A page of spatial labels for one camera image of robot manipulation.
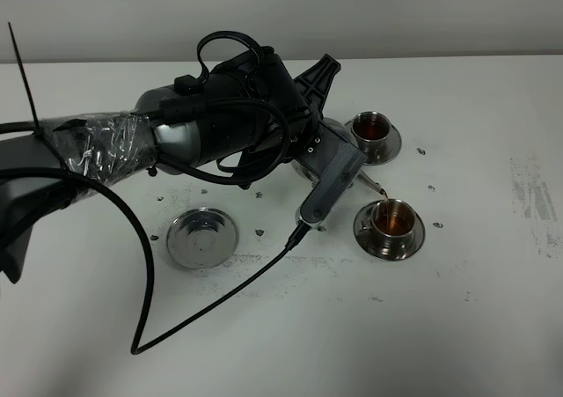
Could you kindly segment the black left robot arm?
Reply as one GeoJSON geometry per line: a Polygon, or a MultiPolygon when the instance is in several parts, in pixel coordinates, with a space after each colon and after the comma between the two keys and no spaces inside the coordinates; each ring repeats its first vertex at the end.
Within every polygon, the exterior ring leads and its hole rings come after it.
{"type": "Polygon", "coordinates": [[[1,127],[1,270],[23,273],[34,224],[141,171],[249,188],[297,161],[321,184],[302,219],[324,218],[340,191],[323,116],[340,65],[325,55],[292,77],[270,47],[147,91],[135,109],[1,127]]]}

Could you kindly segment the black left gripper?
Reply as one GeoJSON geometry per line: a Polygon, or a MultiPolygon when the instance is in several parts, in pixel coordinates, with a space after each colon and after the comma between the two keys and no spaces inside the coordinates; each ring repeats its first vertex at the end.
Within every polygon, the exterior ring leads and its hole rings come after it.
{"type": "Polygon", "coordinates": [[[313,110],[323,113],[340,63],[328,54],[294,80],[276,53],[265,53],[259,66],[260,98],[278,108],[289,124],[290,149],[305,149],[314,142],[313,110]]]}

